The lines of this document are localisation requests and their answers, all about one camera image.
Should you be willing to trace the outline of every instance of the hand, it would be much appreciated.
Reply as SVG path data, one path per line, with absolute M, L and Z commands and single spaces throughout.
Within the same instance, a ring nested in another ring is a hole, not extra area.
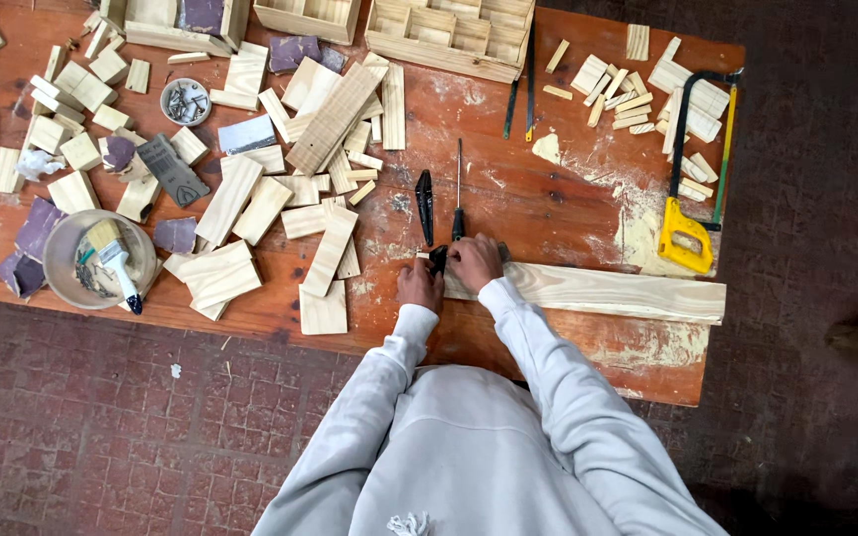
M 399 293 L 396 300 L 399 304 L 414 303 L 422 305 L 437 315 L 442 312 L 442 295 L 445 292 L 445 282 L 442 274 L 429 274 L 429 262 L 416 258 L 415 267 L 403 266 L 399 270 Z
M 445 265 L 473 294 L 479 294 L 489 281 L 504 275 L 498 243 L 482 233 L 453 242 Z

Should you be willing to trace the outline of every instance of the brush handle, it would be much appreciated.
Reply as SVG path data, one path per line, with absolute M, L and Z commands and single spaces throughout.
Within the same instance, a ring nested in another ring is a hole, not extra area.
M 128 277 L 128 272 L 125 271 L 125 262 L 128 260 L 128 252 L 119 253 L 114 259 L 110 260 L 105 266 L 112 268 L 118 274 L 118 282 L 121 283 L 121 292 L 125 295 L 125 301 L 128 307 L 136 314 L 141 314 L 141 296 L 137 293 L 135 283 Z

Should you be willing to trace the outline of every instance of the bowl of nails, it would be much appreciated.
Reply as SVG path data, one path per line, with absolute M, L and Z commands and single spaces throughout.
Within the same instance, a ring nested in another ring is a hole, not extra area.
M 197 80 L 179 78 L 161 91 L 161 112 L 182 127 L 194 127 L 211 113 L 211 99 Z

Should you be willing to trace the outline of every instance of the screwdriver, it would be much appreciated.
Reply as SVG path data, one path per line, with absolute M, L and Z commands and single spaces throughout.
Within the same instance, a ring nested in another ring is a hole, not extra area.
M 462 138 L 459 138 L 459 171 L 456 173 L 456 213 L 452 221 L 452 241 L 465 236 L 465 222 L 462 220 Z

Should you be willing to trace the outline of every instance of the person's left hand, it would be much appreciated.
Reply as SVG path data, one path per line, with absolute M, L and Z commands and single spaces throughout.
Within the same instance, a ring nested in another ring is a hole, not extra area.
M 429 274 L 429 262 L 416 258 L 415 266 L 403 266 L 399 270 L 399 293 L 396 300 L 399 304 L 415 303 L 422 305 L 437 315 L 442 312 L 442 295 L 445 292 L 445 280 L 442 273 Z

